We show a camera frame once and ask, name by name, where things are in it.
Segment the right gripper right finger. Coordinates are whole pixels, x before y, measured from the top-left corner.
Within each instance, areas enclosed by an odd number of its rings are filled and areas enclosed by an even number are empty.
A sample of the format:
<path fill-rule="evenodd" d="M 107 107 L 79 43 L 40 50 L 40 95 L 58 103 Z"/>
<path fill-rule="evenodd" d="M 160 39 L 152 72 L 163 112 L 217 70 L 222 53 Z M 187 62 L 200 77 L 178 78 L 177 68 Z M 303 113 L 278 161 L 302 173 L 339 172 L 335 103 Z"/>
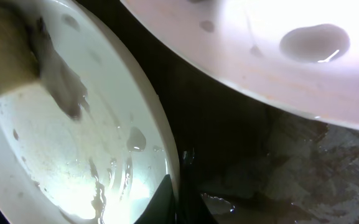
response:
<path fill-rule="evenodd" d="M 180 175 L 177 223 L 218 224 L 186 174 Z"/>

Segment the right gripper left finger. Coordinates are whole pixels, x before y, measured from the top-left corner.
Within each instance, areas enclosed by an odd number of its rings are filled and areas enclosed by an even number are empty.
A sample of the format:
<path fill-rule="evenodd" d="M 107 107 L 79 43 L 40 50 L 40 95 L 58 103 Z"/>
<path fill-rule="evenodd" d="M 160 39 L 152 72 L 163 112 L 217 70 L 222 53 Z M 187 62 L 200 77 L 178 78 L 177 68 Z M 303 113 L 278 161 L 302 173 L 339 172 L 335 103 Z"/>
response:
<path fill-rule="evenodd" d="M 145 211 L 134 224 L 176 224 L 175 197 L 169 174 L 164 176 Z"/>

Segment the pinkish white plate top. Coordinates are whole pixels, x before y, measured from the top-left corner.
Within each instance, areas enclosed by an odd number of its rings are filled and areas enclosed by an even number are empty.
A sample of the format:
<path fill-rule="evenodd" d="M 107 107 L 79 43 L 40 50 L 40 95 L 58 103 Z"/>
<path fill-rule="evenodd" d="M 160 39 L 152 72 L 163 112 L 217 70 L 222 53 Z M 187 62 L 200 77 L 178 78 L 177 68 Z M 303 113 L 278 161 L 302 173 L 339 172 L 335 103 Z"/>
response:
<path fill-rule="evenodd" d="M 224 85 L 359 130 L 359 1 L 124 0 L 158 40 Z"/>

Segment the green and yellow sponge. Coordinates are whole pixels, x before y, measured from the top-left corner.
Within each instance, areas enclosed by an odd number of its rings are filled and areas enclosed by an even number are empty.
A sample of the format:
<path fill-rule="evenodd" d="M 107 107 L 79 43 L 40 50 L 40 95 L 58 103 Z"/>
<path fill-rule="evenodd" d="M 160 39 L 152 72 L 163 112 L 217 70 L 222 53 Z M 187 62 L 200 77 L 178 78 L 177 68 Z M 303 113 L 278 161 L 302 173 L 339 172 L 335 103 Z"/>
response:
<path fill-rule="evenodd" d="M 0 2 L 0 96 L 39 81 L 27 26 L 15 8 Z"/>

